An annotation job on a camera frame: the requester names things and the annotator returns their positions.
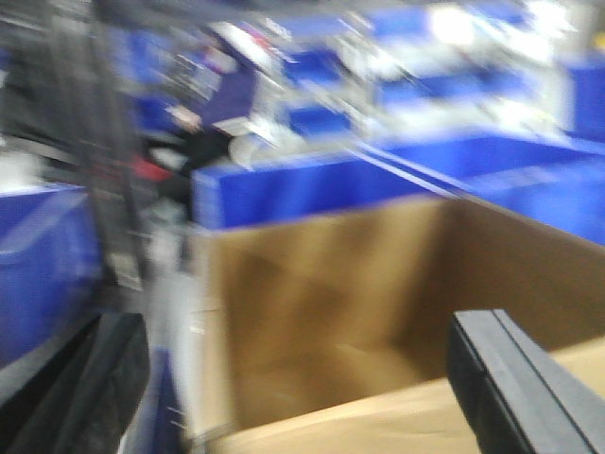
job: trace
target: white object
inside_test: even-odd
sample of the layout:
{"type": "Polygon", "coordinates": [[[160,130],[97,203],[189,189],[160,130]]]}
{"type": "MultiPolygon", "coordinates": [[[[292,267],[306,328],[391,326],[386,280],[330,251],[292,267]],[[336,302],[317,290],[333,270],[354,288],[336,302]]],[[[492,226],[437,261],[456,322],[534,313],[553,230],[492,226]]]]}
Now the white object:
{"type": "Polygon", "coordinates": [[[32,189],[39,185],[42,160],[17,150],[0,150],[0,193],[32,189]]]}

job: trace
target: brown cardboard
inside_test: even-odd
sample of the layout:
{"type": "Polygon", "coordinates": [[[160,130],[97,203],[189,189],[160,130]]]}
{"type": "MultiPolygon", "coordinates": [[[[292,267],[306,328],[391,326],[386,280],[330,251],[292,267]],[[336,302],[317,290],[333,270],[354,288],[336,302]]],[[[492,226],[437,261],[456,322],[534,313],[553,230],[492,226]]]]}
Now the brown cardboard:
{"type": "Polygon", "coordinates": [[[603,248],[478,201],[410,198],[213,247],[215,403],[195,426],[252,428],[217,452],[474,453],[447,384],[425,383],[443,377],[454,310],[505,308],[548,349],[605,333],[603,248]]]}
{"type": "MultiPolygon", "coordinates": [[[[555,359],[605,397],[605,339],[561,350],[555,359]]],[[[402,446],[408,454],[479,454],[446,379],[243,430],[212,448],[219,454],[382,454],[402,446]]]]}

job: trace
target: black clothing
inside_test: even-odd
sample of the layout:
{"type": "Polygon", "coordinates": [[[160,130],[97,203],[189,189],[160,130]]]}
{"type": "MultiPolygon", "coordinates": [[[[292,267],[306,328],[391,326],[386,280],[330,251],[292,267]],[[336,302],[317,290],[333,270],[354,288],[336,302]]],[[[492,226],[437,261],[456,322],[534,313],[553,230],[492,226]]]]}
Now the black clothing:
{"type": "Polygon", "coordinates": [[[158,184],[158,192],[163,197],[184,204],[187,219],[193,220],[191,172],[228,156],[233,138],[219,131],[183,132],[180,138],[184,141],[181,152],[187,156],[187,161],[179,172],[158,184]]]}

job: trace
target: blue bin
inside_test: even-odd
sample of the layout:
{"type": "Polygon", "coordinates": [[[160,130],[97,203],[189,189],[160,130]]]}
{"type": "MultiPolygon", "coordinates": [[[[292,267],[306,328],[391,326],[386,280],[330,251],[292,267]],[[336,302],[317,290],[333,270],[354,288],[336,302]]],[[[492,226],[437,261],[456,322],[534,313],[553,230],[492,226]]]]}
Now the blue bin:
{"type": "Polygon", "coordinates": [[[194,188],[196,221],[211,230],[292,221],[431,193],[350,155],[307,158],[255,171],[202,169],[195,173],[194,188]]]}
{"type": "Polygon", "coordinates": [[[489,132],[445,136],[430,142],[372,144],[395,160],[418,166],[429,178],[437,175],[460,188],[469,189],[481,179],[503,171],[538,166],[566,166],[582,160],[605,159],[604,148],[568,147],[489,132]]]}
{"type": "Polygon", "coordinates": [[[293,42],[323,40],[351,30],[340,17],[327,14],[284,19],[276,24],[287,31],[293,42]]]}
{"type": "Polygon", "coordinates": [[[408,80],[382,81],[374,91],[376,105],[387,110],[414,104],[427,95],[422,85],[408,80]]]}
{"type": "Polygon", "coordinates": [[[365,15],[377,41],[423,38],[429,34],[428,15],[423,7],[379,9],[365,15]]]}
{"type": "Polygon", "coordinates": [[[290,109],[285,113],[291,130],[304,138],[344,134],[351,131],[351,120],[342,112],[320,105],[290,109]]]}
{"type": "Polygon", "coordinates": [[[337,64],[337,53],[327,48],[290,53],[284,60],[284,76],[299,88],[308,82],[333,87],[342,82],[337,64]]]}
{"type": "Polygon", "coordinates": [[[440,99],[475,100],[485,96],[481,78],[472,72],[421,78],[420,83],[431,97],[440,99]]]}
{"type": "Polygon", "coordinates": [[[0,220],[1,366],[82,314],[101,260],[81,188],[3,195],[0,220]]]}
{"type": "Polygon", "coordinates": [[[573,125],[577,137],[602,141],[605,138],[605,55],[595,53],[578,61],[565,61],[572,80],[573,125]]]}
{"type": "Polygon", "coordinates": [[[529,19],[523,7],[514,2],[486,1],[469,5],[467,10],[474,16],[484,17],[491,22],[510,26],[523,26],[529,19]]]}
{"type": "Polygon", "coordinates": [[[605,245],[605,166],[578,163],[549,181],[493,179],[475,195],[544,224],[605,245]]]}
{"type": "Polygon", "coordinates": [[[179,101],[160,92],[132,96],[135,121],[139,131],[176,132],[179,127],[167,108],[179,105],[179,101]]]}
{"type": "Polygon", "coordinates": [[[485,91],[500,96],[527,96],[531,94],[531,84],[526,76],[514,71],[492,69],[480,75],[485,91]]]}

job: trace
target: storage bin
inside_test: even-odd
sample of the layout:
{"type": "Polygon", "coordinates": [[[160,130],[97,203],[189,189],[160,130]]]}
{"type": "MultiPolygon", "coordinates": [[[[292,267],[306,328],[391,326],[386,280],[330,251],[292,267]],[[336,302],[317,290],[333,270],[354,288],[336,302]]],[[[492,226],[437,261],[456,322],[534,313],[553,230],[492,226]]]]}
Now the storage bin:
{"type": "Polygon", "coordinates": [[[425,38],[430,34],[423,7],[378,9],[365,14],[371,35],[377,41],[425,38]]]}
{"type": "Polygon", "coordinates": [[[581,142],[563,144],[499,133],[435,137],[431,141],[376,142],[366,148],[388,153],[393,161],[426,172],[426,178],[441,176],[445,182],[472,190],[491,174],[539,167],[563,168],[585,160],[601,162],[605,148],[581,142]]]}
{"type": "Polygon", "coordinates": [[[305,139],[351,132],[347,114],[320,105],[288,109],[285,117],[290,129],[305,139]]]}
{"type": "Polygon", "coordinates": [[[586,139],[603,140],[605,137],[605,56],[594,53],[585,59],[564,61],[569,76],[571,102],[570,132],[586,139]]]}
{"type": "Polygon", "coordinates": [[[254,171],[201,169],[194,190],[196,220],[212,230],[291,221],[428,191],[344,153],[254,171]]]}
{"type": "Polygon", "coordinates": [[[605,395],[605,250],[470,199],[198,238],[206,452],[478,454],[444,380],[457,310],[504,308],[605,395]]]}
{"type": "Polygon", "coordinates": [[[501,175],[476,185],[478,197],[605,245],[605,166],[579,163],[541,175],[501,175]]]}
{"type": "Polygon", "coordinates": [[[294,86],[302,89],[307,83],[334,88],[342,83],[337,65],[337,53],[328,48],[290,52],[284,60],[284,76],[294,86]]]}
{"type": "MultiPolygon", "coordinates": [[[[488,131],[377,142],[358,150],[451,192],[473,192],[475,186],[489,185],[493,174],[504,171],[513,175],[523,168],[563,171],[584,161],[590,165],[605,161],[599,144],[564,146],[488,131]],[[373,150],[383,154],[375,155],[373,150]]],[[[346,154],[267,165],[252,172],[233,167],[202,169],[194,186],[196,219],[213,230],[367,206],[419,190],[390,171],[346,154]]]]}
{"type": "Polygon", "coordinates": [[[100,265],[82,188],[0,197],[0,365],[78,317],[100,265]]]}

